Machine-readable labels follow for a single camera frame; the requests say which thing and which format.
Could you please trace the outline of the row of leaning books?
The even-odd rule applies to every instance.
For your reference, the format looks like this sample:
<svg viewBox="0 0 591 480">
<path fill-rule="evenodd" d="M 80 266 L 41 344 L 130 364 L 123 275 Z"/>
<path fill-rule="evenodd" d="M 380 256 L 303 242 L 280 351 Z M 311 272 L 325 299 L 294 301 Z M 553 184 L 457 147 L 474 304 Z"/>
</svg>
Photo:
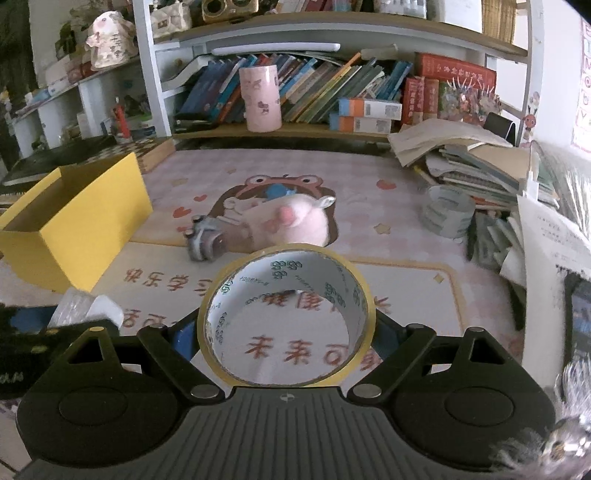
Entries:
<svg viewBox="0 0 591 480">
<path fill-rule="evenodd" d="M 190 79 L 191 89 L 173 117 L 174 130 L 180 133 L 243 123 L 246 106 L 239 69 L 270 66 L 276 67 L 283 120 L 304 124 L 328 122 L 342 98 L 399 100 L 404 81 L 414 69 L 411 62 L 377 54 L 346 62 L 319 53 L 213 57 Z"/>
</svg>

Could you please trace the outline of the pink plush paw toy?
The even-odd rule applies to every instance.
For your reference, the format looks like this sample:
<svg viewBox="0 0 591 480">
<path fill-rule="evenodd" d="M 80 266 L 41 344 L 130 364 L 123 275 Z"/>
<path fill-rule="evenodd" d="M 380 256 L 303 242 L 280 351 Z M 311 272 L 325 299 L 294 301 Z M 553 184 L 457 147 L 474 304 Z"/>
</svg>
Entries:
<svg viewBox="0 0 591 480">
<path fill-rule="evenodd" d="M 266 201 L 243 213 L 240 233 L 253 251 L 294 243 L 325 247 L 329 243 L 325 210 L 334 204 L 334 196 L 317 199 L 307 194 Z"/>
</svg>

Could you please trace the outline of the pink cylindrical pen holder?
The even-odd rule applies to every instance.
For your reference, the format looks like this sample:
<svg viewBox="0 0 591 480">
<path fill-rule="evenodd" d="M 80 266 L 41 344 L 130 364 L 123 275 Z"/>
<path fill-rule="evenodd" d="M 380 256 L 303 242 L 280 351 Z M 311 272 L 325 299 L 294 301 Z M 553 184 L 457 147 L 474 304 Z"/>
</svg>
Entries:
<svg viewBox="0 0 591 480">
<path fill-rule="evenodd" d="M 239 81 L 247 130 L 268 133 L 280 129 L 283 120 L 276 65 L 242 68 Z"/>
</svg>

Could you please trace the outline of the pink floral plush figure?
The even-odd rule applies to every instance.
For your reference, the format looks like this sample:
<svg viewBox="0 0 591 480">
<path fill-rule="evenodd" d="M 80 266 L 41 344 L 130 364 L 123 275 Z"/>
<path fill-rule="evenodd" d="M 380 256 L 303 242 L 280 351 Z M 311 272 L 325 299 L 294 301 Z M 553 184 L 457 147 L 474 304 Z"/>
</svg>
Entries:
<svg viewBox="0 0 591 480">
<path fill-rule="evenodd" d="M 99 15 L 89 28 L 86 46 L 93 71 L 126 63 L 138 54 L 135 26 L 118 11 Z"/>
</svg>

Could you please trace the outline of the red thick dictionary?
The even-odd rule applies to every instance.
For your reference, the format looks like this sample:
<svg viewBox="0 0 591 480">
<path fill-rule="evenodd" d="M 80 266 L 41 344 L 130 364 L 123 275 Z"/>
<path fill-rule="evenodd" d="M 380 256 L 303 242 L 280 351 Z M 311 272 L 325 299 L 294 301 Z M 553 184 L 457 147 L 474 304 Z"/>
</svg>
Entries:
<svg viewBox="0 0 591 480">
<path fill-rule="evenodd" d="M 497 74 L 484 66 L 451 57 L 416 54 L 416 74 L 440 81 L 459 80 L 485 89 L 495 89 Z"/>
</svg>

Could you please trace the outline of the pile of papers and books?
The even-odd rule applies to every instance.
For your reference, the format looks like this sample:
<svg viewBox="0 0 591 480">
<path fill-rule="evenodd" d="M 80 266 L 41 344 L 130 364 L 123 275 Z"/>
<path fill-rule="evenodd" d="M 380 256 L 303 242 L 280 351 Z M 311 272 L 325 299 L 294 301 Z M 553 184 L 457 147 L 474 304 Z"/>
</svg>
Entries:
<svg viewBox="0 0 591 480">
<path fill-rule="evenodd" d="M 516 206 L 529 180 L 537 183 L 540 202 L 559 207 L 542 155 L 533 148 L 515 147 L 482 127 L 429 119 L 390 134 L 389 142 L 401 166 L 424 162 L 437 184 L 460 189 L 482 209 Z"/>
</svg>

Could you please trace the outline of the orange white box lower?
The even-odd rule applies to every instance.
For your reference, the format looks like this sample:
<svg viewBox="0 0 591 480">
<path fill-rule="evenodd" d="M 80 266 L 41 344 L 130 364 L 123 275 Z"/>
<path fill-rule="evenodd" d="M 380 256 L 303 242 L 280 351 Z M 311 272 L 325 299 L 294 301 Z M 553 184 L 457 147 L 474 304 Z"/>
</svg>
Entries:
<svg viewBox="0 0 591 480">
<path fill-rule="evenodd" d="M 332 131 L 387 135 L 392 131 L 393 121 L 368 117 L 339 116 L 338 113 L 329 115 L 329 128 Z"/>
</svg>

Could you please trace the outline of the pink cartoon desk mat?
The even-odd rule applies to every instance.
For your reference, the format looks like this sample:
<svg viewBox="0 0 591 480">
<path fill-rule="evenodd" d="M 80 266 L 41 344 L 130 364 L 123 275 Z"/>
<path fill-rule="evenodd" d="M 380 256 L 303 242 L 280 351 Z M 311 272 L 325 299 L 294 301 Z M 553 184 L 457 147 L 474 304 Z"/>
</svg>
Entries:
<svg viewBox="0 0 591 480">
<path fill-rule="evenodd" d="M 256 253 L 239 234 L 246 210 L 268 201 L 266 188 L 334 196 L 328 249 L 348 259 L 370 287 L 376 310 L 399 324 L 424 324 L 441 336 L 481 327 L 514 357 L 515 326 L 507 283 L 468 260 L 462 240 L 429 231 L 420 219 L 427 186 L 386 156 L 297 150 L 185 150 L 142 175 L 152 213 L 92 290 L 124 311 L 121 332 L 172 326 L 199 309 L 219 271 Z M 195 215 L 211 217 L 228 251 L 212 262 L 189 258 L 183 232 Z M 56 305 L 64 293 L 19 278 L 2 255 L 1 300 L 8 306 Z M 369 350 L 346 377 L 351 387 L 379 365 Z"/>
</svg>

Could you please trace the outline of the white bookshelf frame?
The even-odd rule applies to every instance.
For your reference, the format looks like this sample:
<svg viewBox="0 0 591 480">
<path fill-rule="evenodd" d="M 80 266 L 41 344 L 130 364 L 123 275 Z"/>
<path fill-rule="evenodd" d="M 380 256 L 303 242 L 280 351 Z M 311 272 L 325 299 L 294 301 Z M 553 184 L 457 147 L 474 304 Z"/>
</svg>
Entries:
<svg viewBox="0 0 591 480">
<path fill-rule="evenodd" d="M 70 85 L 55 97 L 32 111 L 12 120 L 12 134 L 24 156 L 33 152 L 31 143 L 45 136 L 49 147 L 60 144 L 61 130 L 75 120 L 77 108 L 87 118 L 90 133 L 101 133 L 106 118 L 108 99 L 122 89 L 115 81 L 132 69 L 141 74 L 143 92 L 152 112 L 155 133 L 172 136 L 172 106 L 187 92 L 188 75 L 199 61 L 211 58 L 221 50 L 239 46 L 272 47 L 281 43 L 338 44 L 338 55 L 359 58 L 363 49 L 396 47 L 404 60 L 415 60 L 419 54 L 447 56 L 495 67 L 506 60 L 526 67 L 523 103 L 528 105 L 541 91 L 544 65 L 543 12 L 540 3 L 525 8 L 529 25 L 529 46 L 488 37 L 459 26 L 429 21 L 412 16 L 360 12 L 301 12 L 269 14 L 242 22 L 217 23 L 195 27 L 184 33 L 155 40 L 148 24 L 148 6 L 134 2 L 139 12 L 139 55 L 120 66 L 108 68 Z"/>
</svg>

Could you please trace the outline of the wooden chessboard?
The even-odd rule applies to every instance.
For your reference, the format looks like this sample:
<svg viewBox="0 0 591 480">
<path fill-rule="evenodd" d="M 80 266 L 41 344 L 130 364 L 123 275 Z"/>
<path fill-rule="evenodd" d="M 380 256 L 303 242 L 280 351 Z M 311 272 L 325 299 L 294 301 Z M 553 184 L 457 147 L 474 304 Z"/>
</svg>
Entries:
<svg viewBox="0 0 591 480">
<path fill-rule="evenodd" d="M 133 153 L 141 173 L 146 174 L 175 152 L 176 148 L 172 139 L 144 138 L 136 142 L 104 148 L 87 159 L 86 162 L 119 158 Z"/>
</svg>

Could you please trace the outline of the blue pencil sharpener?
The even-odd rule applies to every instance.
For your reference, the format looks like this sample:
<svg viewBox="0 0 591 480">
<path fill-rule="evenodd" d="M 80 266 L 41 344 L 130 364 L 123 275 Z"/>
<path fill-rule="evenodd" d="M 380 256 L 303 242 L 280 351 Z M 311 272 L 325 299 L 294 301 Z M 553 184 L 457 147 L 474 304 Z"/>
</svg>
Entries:
<svg viewBox="0 0 591 480">
<path fill-rule="evenodd" d="M 286 185 L 280 183 L 271 184 L 266 188 L 266 199 L 273 200 L 277 198 L 282 198 L 284 196 L 293 195 L 294 191 L 290 188 L 287 188 Z"/>
</svg>

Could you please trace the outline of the yellow adhesive tape roll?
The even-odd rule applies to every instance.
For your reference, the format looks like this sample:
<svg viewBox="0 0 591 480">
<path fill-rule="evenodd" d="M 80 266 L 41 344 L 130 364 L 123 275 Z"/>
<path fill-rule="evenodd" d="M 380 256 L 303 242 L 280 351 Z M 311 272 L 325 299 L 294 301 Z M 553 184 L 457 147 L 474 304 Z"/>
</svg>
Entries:
<svg viewBox="0 0 591 480">
<path fill-rule="evenodd" d="M 338 386 L 370 350 L 377 312 L 348 259 L 290 244 L 233 260 L 202 298 L 195 332 L 229 387 Z"/>
</svg>

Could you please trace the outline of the yellow cardboard box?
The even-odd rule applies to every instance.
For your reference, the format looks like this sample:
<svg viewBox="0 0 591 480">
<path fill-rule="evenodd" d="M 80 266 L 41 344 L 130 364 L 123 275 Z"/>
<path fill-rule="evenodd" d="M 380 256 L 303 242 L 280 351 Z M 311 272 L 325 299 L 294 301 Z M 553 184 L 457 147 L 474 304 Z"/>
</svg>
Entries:
<svg viewBox="0 0 591 480">
<path fill-rule="evenodd" d="M 28 283 L 90 291 L 151 213 L 133 153 L 59 167 L 1 215 L 1 253 Z"/>
</svg>

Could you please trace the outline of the clear plastic packet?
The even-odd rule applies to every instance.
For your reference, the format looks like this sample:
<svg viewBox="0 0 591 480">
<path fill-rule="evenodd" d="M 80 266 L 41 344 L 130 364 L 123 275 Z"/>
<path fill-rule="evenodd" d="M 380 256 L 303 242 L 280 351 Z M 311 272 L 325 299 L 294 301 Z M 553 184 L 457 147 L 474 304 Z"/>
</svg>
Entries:
<svg viewBox="0 0 591 480">
<path fill-rule="evenodd" d="M 47 327 L 61 328 L 100 320 L 107 320 L 121 328 L 124 311 L 106 295 L 94 296 L 70 287 L 62 296 Z"/>
</svg>

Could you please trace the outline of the grey toy car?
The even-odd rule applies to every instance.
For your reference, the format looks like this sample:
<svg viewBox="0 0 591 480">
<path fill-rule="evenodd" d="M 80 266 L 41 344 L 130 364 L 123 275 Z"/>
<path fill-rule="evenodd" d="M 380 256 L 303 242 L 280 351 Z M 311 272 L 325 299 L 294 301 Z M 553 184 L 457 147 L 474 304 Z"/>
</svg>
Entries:
<svg viewBox="0 0 591 480">
<path fill-rule="evenodd" d="M 194 262 L 212 262 L 228 251 L 224 233 L 211 217 L 193 216 L 183 236 L 189 258 Z"/>
</svg>

